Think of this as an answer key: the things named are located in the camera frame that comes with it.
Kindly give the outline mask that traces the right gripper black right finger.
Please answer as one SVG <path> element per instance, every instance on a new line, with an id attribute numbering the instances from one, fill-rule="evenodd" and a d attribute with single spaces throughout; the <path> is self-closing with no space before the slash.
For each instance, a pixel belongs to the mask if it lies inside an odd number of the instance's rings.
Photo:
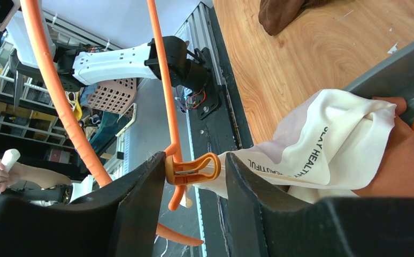
<path id="1" fill-rule="evenodd" d="M 237 256 L 414 256 L 413 198 L 324 198 L 310 204 L 225 161 Z"/>

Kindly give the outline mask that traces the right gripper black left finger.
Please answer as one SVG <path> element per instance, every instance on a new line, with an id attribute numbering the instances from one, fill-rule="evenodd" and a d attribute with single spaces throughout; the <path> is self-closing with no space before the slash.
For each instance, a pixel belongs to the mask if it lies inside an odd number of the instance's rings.
<path id="1" fill-rule="evenodd" d="M 151 256 L 165 154 L 70 204 L 0 196 L 0 256 Z"/>

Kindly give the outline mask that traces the orange plastic hanger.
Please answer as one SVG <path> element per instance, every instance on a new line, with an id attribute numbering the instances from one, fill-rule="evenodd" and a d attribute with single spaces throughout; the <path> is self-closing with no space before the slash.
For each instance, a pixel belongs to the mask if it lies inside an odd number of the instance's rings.
<path id="1" fill-rule="evenodd" d="M 59 119 L 62 121 L 69 138 L 72 140 L 75 149 L 78 151 L 90 173 L 100 186 L 105 186 L 111 183 L 112 179 L 100 163 L 87 138 L 83 135 L 82 129 L 72 112 L 72 108 L 68 104 L 50 55 L 41 19 L 41 8 L 37 1 L 32 0 L 21 1 L 20 4 L 34 56 Z M 168 183 L 176 186 L 168 207 L 170 210 L 176 210 L 185 194 L 186 186 L 188 184 L 209 182 L 217 179 L 221 172 L 221 162 L 219 157 L 214 153 L 204 154 L 191 162 L 183 162 L 182 160 L 178 122 L 156 4 L 154 1 L 148 1 L 147 5 L 162 76 L 171 139 L 171 144 L 165 149 L 166 180 Z"/>

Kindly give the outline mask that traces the pale pink underwear cream waistband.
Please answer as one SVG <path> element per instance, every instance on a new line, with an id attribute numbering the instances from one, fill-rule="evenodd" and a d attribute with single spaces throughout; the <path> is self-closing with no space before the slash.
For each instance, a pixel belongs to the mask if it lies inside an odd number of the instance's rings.
<path id="1" fill-rule="evenodd" d="M 308 203 L 355 196 L 376 176 L 396 104 L 323 89 L 291 111 L 273 138 L 234 155 L 253 173 Z"/>

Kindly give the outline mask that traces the brown underwear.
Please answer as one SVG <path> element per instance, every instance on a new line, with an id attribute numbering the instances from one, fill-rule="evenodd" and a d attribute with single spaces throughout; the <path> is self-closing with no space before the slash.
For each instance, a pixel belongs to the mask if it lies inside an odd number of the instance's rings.
<path id="1" fill-rule="evenodd" d="M 407 109 L 402 97 L 374 97 L 396 105 L 392 129 L 380 167 L 368 186 L 354 190 L 361 197 L 395 196 L 414 198 L 414 131 L 400 115 Z"/>

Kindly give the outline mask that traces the person bare forearm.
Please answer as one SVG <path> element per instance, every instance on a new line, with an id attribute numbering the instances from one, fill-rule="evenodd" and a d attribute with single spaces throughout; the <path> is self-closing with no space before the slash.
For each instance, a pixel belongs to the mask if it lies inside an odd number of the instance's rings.
<path id="1" fill-rule="evenodd" d="M 9 175 L 16 175 L 17 180 L 35 183 L 43 189 L 58 185 L 71 185 L 71 180 L 61 173 L 21 163 L 16 163 L 10 170 Z"/>

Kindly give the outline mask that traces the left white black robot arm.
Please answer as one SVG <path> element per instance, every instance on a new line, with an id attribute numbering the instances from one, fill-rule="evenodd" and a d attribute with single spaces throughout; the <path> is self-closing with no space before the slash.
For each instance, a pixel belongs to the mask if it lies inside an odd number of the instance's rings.
<path id="1" fill-rule="evenodd" d="M 43 81 L 21 11 L 17 11 L 6 27 L 17 52 L 11 62 L 14 70 Z M 49 40 L 50 60 L 65 91 L 77 92 L 99 82 L 147 78 L 161 79 L 159 59 L 154 40 L 140 46 L 114 51 L 90 52 L 88 46 L 67 46 Z M 198 92 L 211 81 L 212 60 L 208 48 L 188 50 L 177 36 L 163 37 L 172 87 L 184 86 Z"/>

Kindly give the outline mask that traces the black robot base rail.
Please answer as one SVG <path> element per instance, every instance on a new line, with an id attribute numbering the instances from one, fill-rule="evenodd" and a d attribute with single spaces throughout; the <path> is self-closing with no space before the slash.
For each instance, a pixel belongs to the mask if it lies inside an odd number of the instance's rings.
<path id="1" fill-rule="evenodd" d="M 225 41 L 219 24 L 219 10 L 200 3 L 187 19 L 197 48 L 208 48 L 220 106 L 207 118 L 199 120 L 196 113 L 187 116 L 190 153 L 192 157 L 212 152 L 221 154 L 252 146 L 240 96 Z M 202 246 L 192 249 L 192 256 L 234 256 L 232 233 L 229 227 L 227 200 L 192 187 Z"/>

